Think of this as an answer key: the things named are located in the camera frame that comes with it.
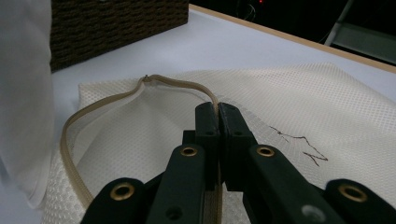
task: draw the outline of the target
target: white curtain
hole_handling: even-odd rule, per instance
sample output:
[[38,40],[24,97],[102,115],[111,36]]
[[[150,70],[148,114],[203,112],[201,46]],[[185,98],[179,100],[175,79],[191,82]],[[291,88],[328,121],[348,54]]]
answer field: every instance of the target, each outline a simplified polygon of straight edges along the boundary
[[50,0],[0,1],[0,174],[38,207],[53,148]]

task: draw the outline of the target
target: wicker basket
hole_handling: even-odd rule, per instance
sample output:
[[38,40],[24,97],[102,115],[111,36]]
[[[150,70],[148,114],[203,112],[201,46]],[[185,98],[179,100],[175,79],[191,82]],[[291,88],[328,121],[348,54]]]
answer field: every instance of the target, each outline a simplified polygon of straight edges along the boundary
[[187,23],[188,0],[52,0],[52,71]]

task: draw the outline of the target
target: white cloth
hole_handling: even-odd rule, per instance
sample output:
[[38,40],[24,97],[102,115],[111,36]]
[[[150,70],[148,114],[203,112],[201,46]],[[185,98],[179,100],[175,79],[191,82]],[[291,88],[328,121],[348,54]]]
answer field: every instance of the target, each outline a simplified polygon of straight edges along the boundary
[[[332,64],[175,77],[203,84],[239,107],[258,142],[279,148],[309,182],[324,188],[331,179],[349,178],[396,206],[396,104]],[[80,106],[135,83],[83,84]],[[163,171],[182,131],[194,127],[195,106],[206,100],[196,91],[148,85],[76,121],[68,145],[90,192],[122,176],[148,181]],[[84,212],[57,153],[43,223],[78,223]],[[248,223],[241,194],[224,193],[223,223]]]
[[50,173],[52,99],[50,1],[0,1],[0,174],[32,207]]

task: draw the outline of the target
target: white table surface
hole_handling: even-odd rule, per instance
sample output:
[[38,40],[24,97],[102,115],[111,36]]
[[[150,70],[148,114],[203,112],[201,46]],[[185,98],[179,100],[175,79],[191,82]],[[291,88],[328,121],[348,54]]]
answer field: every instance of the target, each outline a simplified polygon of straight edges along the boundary
[[[55,139],[78,109],[78,83],[191,70],[334,63],[396,102],[396,74],[191,10],[189,23],[53,74]],[[0,223],[39,223],[14,186],[0,188]]]

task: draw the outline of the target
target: black marker drawing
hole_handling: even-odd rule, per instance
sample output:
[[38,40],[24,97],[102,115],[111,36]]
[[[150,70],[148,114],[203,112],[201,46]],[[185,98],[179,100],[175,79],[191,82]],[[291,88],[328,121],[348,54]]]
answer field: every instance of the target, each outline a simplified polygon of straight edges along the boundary
[[301,136],[301,137],[291,136],[291,135],[282,133],[280,130],[278,130],[278,129],[274,128],[274,127],[271,127],[271,126],[269,126],[269,127],[272,128],[272,129],[274,129],[274,130],[277,132],[277,134],[279,134],[283,139],[285,139],[286,142],[289,142],[289,140],[286,139],[284,136],[287,136],[287,137],[290,137],[290,138],[294,138],[294,139],[304,139],[305,142],[306,142],[310,147],[312,147],[312,148],[320,155],[320,157],[319,157],[319,156],[315,156],[315,155],[312,155],[312,154],[307,153],[307,152],[303,152],[306,156],[308,156],[309,158],[311,158],[312,161],[313,161],[317,166],[319,166],[319,164],[318,164],[318,162],[316,161],[316,159],[322,160],[322,161],[328,161],[328,160],[329,160],[329,159],[327,159],[323,154],[321,154],[315,147],[313,147],[313,146],[309,143],[308,139],[306,139],[305,136]]

